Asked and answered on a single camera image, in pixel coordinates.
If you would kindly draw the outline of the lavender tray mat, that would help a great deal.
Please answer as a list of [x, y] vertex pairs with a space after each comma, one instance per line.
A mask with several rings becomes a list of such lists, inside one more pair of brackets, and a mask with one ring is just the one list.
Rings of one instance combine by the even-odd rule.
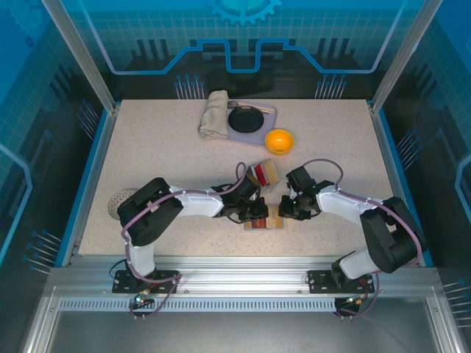
[[263, 113], [264, 124], [257, 132], [253, 133], [236, 132], [231, 129], [228, 124], [227, 128], [229, 132], [229, 139], [242, 143], [250, 143], [260, 146], [265, 144], [266, 134], [273, 130], [275, 127], [275, 121], [277, 117], [276, 109], [273, 106], [268, 105], [260, 105], [252, 102], [230, 100], [227, 103], [227, 117], [231, 113], [231, 111], [236, 107], [254, 107], [259, 109]]

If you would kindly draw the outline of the aluminium frame post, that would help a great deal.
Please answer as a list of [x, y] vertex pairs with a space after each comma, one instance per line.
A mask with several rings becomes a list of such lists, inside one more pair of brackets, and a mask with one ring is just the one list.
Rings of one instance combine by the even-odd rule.
[[103, 108], [114, 113], [116, 103], [83, 39], [61, 0], [41, 0], [63, 40], [82, 69]]
[[387, 100], [389, 94], [400, 78], [412, 54], [433, 20], [443, 0], [424, 0], [404, 41], [401, 43], [392, 64], [389, 66], [370, 104], [370, 112], [377, 115]]

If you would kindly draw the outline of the stack of gold cards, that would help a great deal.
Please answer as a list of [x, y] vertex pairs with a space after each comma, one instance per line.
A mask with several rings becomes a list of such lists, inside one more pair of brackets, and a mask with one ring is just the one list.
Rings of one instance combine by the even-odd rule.
[[264, 163], [264, 170], [266, 172], [266, 178], [267, 178], [267, 182], [270, 184], [270, 185], [274, 185], [276, 183], [279, 182], [279, 176], [278, 176], [278, 173], [277, 173], [277, 170], [275, 168], [275, 164], [273, 163], [272, 160], [267, 160], [265, 163]]

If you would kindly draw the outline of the clear acrylic card box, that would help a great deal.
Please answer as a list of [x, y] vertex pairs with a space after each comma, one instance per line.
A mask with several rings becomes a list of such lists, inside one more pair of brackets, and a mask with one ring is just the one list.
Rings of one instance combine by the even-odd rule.
[[[267, 161], [267, 160], [263, 160], [263, 161], [261, 161], [261, 162], [253, 163], [253, 164], [251, 164], [251, 166], [254, 167], [255, 165], [257, 165], [257, 164], [259, 164], [259, 163], [262, 163], [262, 164], [264, 165], [264, 163], [265, 163], [266, 161]], [[260, 184], [260, 182], [257, 182], [257, 183], [261, 186], [262, 190], [263, 190], [263, 191], [266, 191], [267, 193], [272, 192], [272, 191], [275, 189], [275, 186], [277, 185], [277, 183], [276, 183], [276, 184], [274, 184], [274, 185], [267, 185], [267, 186], [263, 187], [263, 186]]]

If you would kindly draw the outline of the orange bowl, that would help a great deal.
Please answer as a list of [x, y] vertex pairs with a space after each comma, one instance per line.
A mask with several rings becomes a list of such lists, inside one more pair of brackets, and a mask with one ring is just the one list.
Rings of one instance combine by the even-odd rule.
[[284, 129], [273, 129], [266, 134], [265, 146], [273, 154], [284, 155], [294, 146], [293, 135]]

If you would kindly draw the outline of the single gold card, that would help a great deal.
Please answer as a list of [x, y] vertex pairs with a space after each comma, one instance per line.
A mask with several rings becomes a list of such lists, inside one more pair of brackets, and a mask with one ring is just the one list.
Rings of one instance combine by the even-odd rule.
[[267, 229], [283, 229], [285, 227], [284, 218], [279, 216], [279, 207], [270, 204], [267, 206], [268, 216], [266, 217]]

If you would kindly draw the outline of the beige folded cloth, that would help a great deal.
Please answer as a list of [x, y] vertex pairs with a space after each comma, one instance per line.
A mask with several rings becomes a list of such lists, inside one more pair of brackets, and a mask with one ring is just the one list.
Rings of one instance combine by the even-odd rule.
[[205, 111], [199, 123], [199, 134], [203, 139], [228, 139], [226, 90], [215, 90], [210, 93]]

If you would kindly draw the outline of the aluminium mounting rail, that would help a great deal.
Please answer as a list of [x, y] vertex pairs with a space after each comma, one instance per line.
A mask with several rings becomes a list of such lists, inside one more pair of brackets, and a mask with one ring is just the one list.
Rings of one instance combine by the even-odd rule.
[[[73, 256], [65, 268], [53, 268], [44, 296], [111, 297], [108, 271], [112, 256]], [[159, 270], [177, 270], [183, 278], [180, 297], [306, 297], [310, 270], [328, 270], [335, 257], [199, 257], [157, 256]], [[381, 274], [381, 298], [441, 296], [444, 291], [435, 268], [406, 267]]]

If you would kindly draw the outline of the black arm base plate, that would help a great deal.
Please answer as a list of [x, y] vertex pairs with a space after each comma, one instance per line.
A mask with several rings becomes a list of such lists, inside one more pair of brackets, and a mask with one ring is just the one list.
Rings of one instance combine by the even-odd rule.
[[162, 283], [149, 283], [145, 282], [134, 275], [129, 270], [118, 270], [114, 274], [112, 292], [113, 293], [126, 293], [137, 294], [143, 290], [149, 290], [150, 293], [176, 293], [177, 288], [172, 289], [174, 283], [172, 281]]
[[374, 281], [370, 274], [357, 279], [348, 279], [336, 278], [333, 271], [311, 270], [307, 272], [306, 282], [311, 294], [371, 294], [375, 292]]

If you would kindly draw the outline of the white woven round object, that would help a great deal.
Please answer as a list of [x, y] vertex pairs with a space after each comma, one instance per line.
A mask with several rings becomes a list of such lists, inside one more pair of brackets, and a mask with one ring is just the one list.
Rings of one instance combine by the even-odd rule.
[[117, 221], [120, 220], [120, 217], [118, 215], [118, 208], [123, 202], [125, 202], [129, 197], [136, 193], [136, 191], [136, 188], [127, 188], [120, 190], [111, 197], [110, 201], [107, 204], [107, 211], [113, 219]]

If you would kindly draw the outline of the stack of red cards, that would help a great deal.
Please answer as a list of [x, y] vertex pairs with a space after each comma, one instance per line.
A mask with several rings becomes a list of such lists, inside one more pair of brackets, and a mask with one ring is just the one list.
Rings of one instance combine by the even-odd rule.
[[269, 176], [267, 172], [265, 171], [263, 164], [259, 163], [254, 166], [254, 172], [257, 180], [260, 182], [260, 184], [265, 187], [270, 184], [269, 181]]

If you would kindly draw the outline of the black round plate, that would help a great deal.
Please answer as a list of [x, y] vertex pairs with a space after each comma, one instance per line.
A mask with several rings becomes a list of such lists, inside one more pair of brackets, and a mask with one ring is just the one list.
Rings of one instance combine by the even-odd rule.
[[254, 107], [236, 107], [227, 120], [229, 127], [240, 133], [257, 132], [264, 124], [263, 113]]

